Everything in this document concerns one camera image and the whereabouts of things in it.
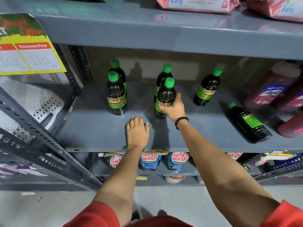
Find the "forearm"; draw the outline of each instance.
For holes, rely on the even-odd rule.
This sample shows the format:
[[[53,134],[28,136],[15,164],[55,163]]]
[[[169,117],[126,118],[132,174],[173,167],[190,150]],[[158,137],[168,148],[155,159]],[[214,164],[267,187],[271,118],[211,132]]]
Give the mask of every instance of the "forearm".
[[[258,226],[278,206],[239,163],[186,120],[178,128],[214,204],[233,226]]]
[[[114,171],[104,182],[92,202],[108,205],[117,215],[120,225],[131,220],[138,162],[143,147],[129,146]]]

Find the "red sleeve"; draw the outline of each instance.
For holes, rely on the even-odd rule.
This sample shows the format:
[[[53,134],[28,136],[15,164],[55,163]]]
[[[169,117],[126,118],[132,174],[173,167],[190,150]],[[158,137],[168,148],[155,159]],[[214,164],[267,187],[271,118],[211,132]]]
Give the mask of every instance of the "red sleeve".
[[[120,227],[114,211],[103,203],[87,206],[63,227]]]
[[[283,200],[260,227],[302,227],[303,211]]]

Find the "red shirt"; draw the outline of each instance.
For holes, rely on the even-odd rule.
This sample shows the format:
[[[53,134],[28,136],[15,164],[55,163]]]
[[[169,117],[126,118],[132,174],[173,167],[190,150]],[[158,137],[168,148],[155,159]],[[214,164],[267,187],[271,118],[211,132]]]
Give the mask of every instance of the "red shirt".
[[[131,227],[191,227],[185,222],[169,216],[146,218],[130,225]],[[303,211],[286,201],[263,222],[260,227],[302,227]],[[120,227],[114,211],[102,203],[93,203],[81,211],[74,219],[63,227]]]

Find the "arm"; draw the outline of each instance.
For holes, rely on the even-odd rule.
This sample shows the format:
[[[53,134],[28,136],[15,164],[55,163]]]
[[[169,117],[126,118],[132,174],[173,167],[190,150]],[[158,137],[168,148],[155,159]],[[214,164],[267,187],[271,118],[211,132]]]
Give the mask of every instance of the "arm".
[[[172,107],[160,109],[173,122],[185,116],[180,93]],[[233,227],[259,226],[279,206],[237,161],[206,140],[187,120],[180,120],[178,128],[211,199]]]
[[[108,205],[117,215],[120,226],[131,221],[138,162],[149,139],[149,124],[144,126],[142,118],[132,118],[126,129],[126,153],[92,201]]]

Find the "person's hand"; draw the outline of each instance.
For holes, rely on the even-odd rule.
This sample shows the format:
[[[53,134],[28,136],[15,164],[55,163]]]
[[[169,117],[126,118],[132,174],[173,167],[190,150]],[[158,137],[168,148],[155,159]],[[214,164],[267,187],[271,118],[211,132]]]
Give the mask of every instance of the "person's hand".
[[[149,123],[144,126],[143,118],[133,117],[126,125],[128,146],[139,146],[142,149],[149,140]]]
[[[178,118],[185,116],[184,104],[181,100],[181,93],[177,92],[175,101],[171,107],[165,107],[162,105],[160,106],[160,110],[165,112],[173,122],[176,122]]]

